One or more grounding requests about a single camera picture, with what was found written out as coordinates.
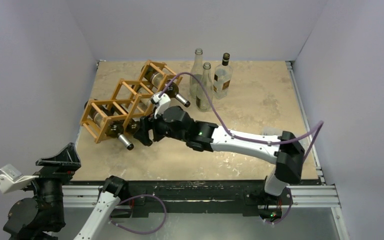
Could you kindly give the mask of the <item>clear liquor bottle black cap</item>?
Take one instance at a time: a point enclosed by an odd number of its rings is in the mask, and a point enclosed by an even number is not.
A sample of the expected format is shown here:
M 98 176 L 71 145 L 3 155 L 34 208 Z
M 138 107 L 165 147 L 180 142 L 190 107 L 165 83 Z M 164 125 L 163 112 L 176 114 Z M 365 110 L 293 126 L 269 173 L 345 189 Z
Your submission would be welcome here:
M 216 99 L 222 99 L 227 96 L 229 85 L 233 75 L 233 69 L 229 65 L 230 54 L 225 52 L 222 62 L 214 71 L 213 92 Z

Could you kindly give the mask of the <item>dark labelled wine bottle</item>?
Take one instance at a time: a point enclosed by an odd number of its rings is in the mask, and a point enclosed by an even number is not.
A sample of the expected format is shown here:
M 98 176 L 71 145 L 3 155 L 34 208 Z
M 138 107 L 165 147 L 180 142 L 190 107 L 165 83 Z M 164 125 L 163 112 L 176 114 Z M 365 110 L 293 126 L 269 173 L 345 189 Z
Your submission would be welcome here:
M 151 97 L 155 94 L 155 92 L 148 91 L 143 87 L 139 87 L 136 91 L 137 95 L 135 99 L 138 99 L 139 95 L 142 96 L 138 101 L 138 106 L 144 111 L 146 115 L 149 115 L 153 110 L 153 103 L 151 102 Z

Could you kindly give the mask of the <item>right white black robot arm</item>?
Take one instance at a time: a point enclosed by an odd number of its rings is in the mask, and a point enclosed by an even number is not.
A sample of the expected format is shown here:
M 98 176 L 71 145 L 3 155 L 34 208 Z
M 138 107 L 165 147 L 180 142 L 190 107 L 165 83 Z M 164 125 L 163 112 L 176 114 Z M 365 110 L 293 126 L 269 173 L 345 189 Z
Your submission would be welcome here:
M 172 106 L 162 114 L 142 116 L 133 137 L 145 146 L 170 138 L 198 152 L 231 152 L 264 160 L 274 165 L 260 191 L 262 200 L 268 204 L 278 200 L 288 184 L 298 184 L 302 179 L 305 150 L 289 131 L 280 135 L 233 131 L 216 123 L 194 120 L 181 107 Z

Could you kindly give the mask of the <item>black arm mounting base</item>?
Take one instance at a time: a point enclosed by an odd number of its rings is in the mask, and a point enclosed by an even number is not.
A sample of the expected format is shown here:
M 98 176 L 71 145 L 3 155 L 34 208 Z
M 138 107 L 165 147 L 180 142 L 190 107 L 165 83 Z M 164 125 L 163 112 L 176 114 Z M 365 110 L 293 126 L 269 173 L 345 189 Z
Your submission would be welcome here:
M 129 196 L 112 216 L 147 218 L 151 213 L 241 214 L 279 220 L 293 204 L 286 187 L 279 196 L 264 191 L 264 180 L 126 180 Z

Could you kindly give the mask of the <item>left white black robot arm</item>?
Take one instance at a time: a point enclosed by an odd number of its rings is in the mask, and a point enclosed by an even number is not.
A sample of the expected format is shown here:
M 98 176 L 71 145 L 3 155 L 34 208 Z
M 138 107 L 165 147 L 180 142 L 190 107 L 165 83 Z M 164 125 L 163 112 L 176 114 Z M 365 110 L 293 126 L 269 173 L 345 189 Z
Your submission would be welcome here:
M 12 240 L 52 240 L 49 232 L 65 227 L 63 185 L 70 182 L 81 167 L 81 160 L 73 142 L 58 154 L 40 158 L 41 169 L 23 187 L 33 191 L 33 197 L 18 200 L 9 210 L 3 230 Z M 99 191 L 96 205 L 76 235 L 77 240 L 96 240 L 116 205 L 129 199 L 128 182 L 117 176 L 108 177 Z

